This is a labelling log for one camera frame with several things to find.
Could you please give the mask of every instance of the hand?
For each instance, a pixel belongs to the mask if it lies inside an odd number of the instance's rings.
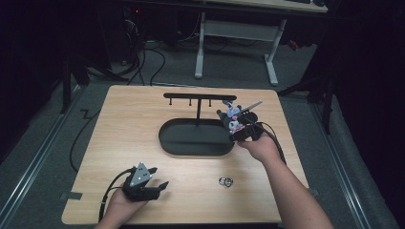
[[[124,195],[122,189],[118,188],[111,196],[104,218],[96,228],[110,229],[119,228],[142,208],[148,201],[133,202]]]
[[[262,163],[268,160],[281,159],[276,144],[266,133],[262,133],[256,141],[238,141],[238,145],[249,150],[253,158]]]

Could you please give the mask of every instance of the white metal desk frame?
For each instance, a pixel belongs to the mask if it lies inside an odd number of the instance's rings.
[[[260,40],[272,42],[269,54],[265,54],[265,62],[268,77],[272,86],[278,85],[277,75],[274,71],[273,58],[277,51],[281,36],[287,19],[281,20],[278,27],[276,26],[259,26],[253,24],[232,23],[224,21],[205,20],[205,13],[202,13],[200,27],[200,45],[197,53],[196,78],[203,77],[203,40],[206,35],[223,36],[230,38],[241,38],[249,40]]]

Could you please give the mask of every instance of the forearm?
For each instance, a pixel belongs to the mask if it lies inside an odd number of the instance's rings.
[[[263,164],[286,228],[333,228],[316,199],[281,160]]]

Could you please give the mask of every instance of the desk leg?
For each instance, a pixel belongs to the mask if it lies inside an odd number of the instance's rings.
[[[202,22],[200,25],[200,46],[199,52],[197,53],[197,63],[196,63],[196,73],[194,74],[196,78],[203,77],[203,37],[205,32],[205,12],[202,12]]]
[[[286,26],[287,19],[283,19],[280,23],[280,27],[278,28],[274,41],[273,41],[273,47],[271,49],[270,54],[265,54],[265,61],[266,61],[266,66],[267,66],[267,73],[268,77],[270,78],[270,84],[272,86],[277,86],[278,85],[278,80],[277,80],[277,75],[276,72],[274,71],[274,66],[273,66],[273,58],[274,54],[277,51],[277,47],[280,43],[281,36],[283,35],[284,27]]]

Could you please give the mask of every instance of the person's right hand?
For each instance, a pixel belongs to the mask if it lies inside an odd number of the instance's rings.
[[[265,163],[268,160],[281,159],[273,139],[262,133],[256,141],[238,141],[238,145],[249,150],[253,158]]]

